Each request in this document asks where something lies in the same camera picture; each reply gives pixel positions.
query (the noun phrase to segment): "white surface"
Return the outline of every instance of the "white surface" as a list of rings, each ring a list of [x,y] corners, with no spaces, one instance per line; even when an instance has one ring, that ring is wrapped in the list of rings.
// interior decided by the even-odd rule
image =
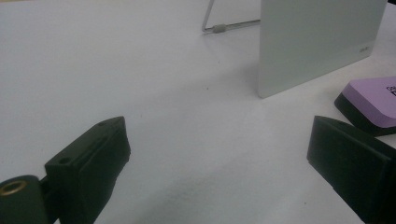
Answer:
[[[372,57],[265,100],[260,27],[202,35],[206,7],[0,4],[0,180],[43,177],[58,151],[123,115],[133,157],[97,224],[361,223],[305,155],[315,115],[346,120],[333,101],[350,79],[396,75],[395,6]]]
[[[260,97],[368,57],[386,4],[387,0],[262,0]]]

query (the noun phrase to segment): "purple sponge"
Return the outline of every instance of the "purple sponge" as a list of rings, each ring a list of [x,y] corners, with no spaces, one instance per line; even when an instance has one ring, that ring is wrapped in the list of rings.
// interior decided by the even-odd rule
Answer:
[[[396,133],[396,77],[352,80],[335,105],[353,125],[371,135]]]

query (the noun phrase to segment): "black plastic part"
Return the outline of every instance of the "black plastic part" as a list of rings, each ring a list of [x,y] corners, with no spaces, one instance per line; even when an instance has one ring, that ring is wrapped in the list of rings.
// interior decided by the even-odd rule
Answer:
[[[344,122],[315,117],[307,158],[365,223],[396,223],[396,149]]]
[[[45,165],[49,186],[60,195],[63,224],[93,223],[109,200],[129,160],[123,117],[104,120]]]
[[[37,177],[23,175],[0,184],[0,223],[50,223]]]
[[[337,97],[334,104],[355,127],[365,131],[366,133],[369,133],[372,136],[382,136],[396,133],[396,127],[381,128],[374,125],[359,111],[358,108],[348,101],[343,93]]]

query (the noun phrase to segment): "white board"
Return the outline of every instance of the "white board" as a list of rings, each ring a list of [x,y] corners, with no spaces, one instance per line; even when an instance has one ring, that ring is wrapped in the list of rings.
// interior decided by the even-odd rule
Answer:
[[[262,0],[262,98],[368,57],[387,0]]]

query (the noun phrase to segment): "metal stand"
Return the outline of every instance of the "metal stand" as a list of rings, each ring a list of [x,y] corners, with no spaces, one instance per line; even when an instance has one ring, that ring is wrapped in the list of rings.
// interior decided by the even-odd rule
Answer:
[[[260,24],[260,20],[255,20],[255,21],[242,21],[238,23],[233,23],[233,24],[218,24],[214,25],[211,28],[206,28],[207,21],[209,20],[209,15],[210,12],[212,11],[213,4],[215,3],[215,0],[210,0],[209,6],[207,7],[207,11],[205,14],[204,22],[202,24],[202,31],[204,33],[213,33],[213,34],[218,34],[218,33],[224,33],[229,30],[235,30],[243,27],[249,27],[252,25],[257,25]]]

